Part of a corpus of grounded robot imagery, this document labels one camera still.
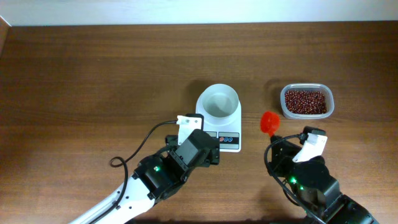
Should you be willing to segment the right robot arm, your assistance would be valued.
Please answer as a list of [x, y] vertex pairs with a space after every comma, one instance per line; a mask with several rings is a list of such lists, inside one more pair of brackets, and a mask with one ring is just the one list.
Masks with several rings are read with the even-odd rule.
[[306, 213], [303, 223], [377, 224], [362, 205], [343, 194], [322, 157], [328, 137], [306, 126], [300, 134], [272, 135], [264, 153], [269, 175]]

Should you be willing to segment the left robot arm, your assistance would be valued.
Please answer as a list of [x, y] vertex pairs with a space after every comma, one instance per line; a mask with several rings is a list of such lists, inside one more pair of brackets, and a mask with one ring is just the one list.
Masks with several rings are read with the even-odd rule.
[[126, 223], [176, 194], [195, 168], [219, 163], [219, 140], [201, 129], [181, 144], [168, 135], [163, 148], [143, 158], [122, 185], [72, 223]]

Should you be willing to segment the orange measuring scoop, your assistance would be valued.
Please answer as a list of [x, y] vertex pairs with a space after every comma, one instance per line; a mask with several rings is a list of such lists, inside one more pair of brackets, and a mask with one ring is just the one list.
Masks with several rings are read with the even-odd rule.
[[278, 114], [271, 111], [266, 111], [262, 115], [260, 127], [263, 133], [266, 133], [270, 137], [272, 137], [279, 129], [279, 126], [280, 126], [280, 118]]

